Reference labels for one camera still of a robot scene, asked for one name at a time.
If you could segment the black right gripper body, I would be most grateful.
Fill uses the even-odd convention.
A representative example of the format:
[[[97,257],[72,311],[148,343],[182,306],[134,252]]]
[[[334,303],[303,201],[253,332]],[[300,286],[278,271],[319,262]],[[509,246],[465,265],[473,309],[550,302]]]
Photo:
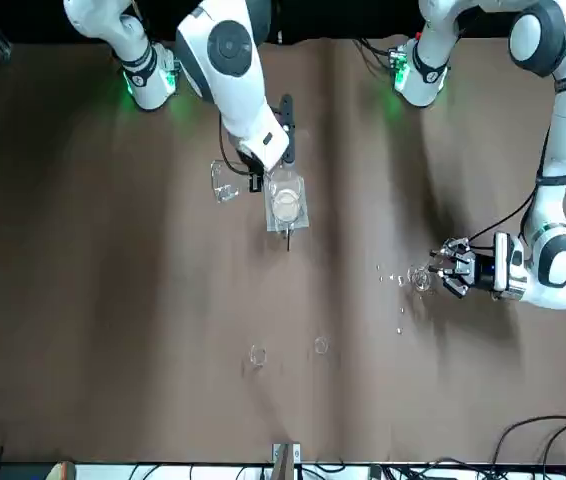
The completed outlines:
[[[243,150],[236,150],[238,159],[242,165],[242,168],[236,167],[235,170],[239,175],[257,175],[262,176],[264,174],[264,166],[262,162],[251,152],[245,152]]]

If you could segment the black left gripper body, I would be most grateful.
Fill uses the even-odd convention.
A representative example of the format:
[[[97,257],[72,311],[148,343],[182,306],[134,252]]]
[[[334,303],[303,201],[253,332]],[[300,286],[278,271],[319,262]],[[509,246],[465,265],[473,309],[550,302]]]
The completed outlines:
[[[470,251],[466,255],[466,261],[469,272],[461,276],[464,284],[469,288],[492,291],[495,278],[494,257]]]

